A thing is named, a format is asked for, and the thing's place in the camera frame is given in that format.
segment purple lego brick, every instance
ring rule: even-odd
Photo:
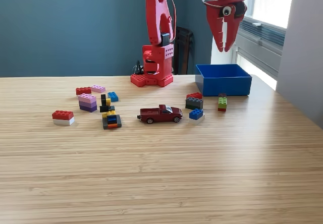
[[[78,97],[79,97],[79,101],[81,102],[85,102],[89,104],[96,102],[96,97],[91,94],[81,94]]]
[[[93,85],[93,86],[91,87],[91,90],[92,90],[93,92],[103,93],[103,92],[105,92],[105,87],[98,86],[98,85]]]
[[[97,110],[97,106],[92,107],[92,108],[89,108],[89,107],[86,107],[86,106],[82,106],[82,105],[80,105],[80,109],[81,109],[81,110],[88,111],[88,112],[94,112],[94,111],[96,111],[96,110]]]
[[[88,107],[88,108],[93,108],[93,107],[96,106],[96,101],[93,102],[93,103],[86,103],[86,102],[79,101],[79,105],[85,106],[85,107]]]

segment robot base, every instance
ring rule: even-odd
[[[137,75],[133,74],[131,75],[131,83],[137,85],[138,87],[143,87],[145,85],[159,85],[160,87],[165,87],[173,82],[174,77],[172,74],[165,77],[163,80],[157,80],[157,79],[148,79],[146,75]]]

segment car wheel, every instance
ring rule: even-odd
[[[152,118],[148,118],[148,119],[147,119],[147,123],[148,123],[148,124],[152,124],[152,123],[153,123],[153,119],[152,119]]]
[[[180,121],[180,118],[179,117],[175,117],[174,118],[174,122],[179,122]]]

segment window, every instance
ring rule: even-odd
[[[292,0],[246,0],[245,3],[248,10],[240,23],[232,62],[252,62],[250,67],[256,66],[275,80]]]
[[[247,16],[268,24],[287,28],[292,0],[246,0]]]
[[[166,105],[166,110],[168,110],[170,113],[173,113],[172,108],[168,105]]]

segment toy car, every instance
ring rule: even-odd
[[[181,109],[160,104],[159,108],[140,109],[137,116],[142,122],[179,122],[183,118]]]

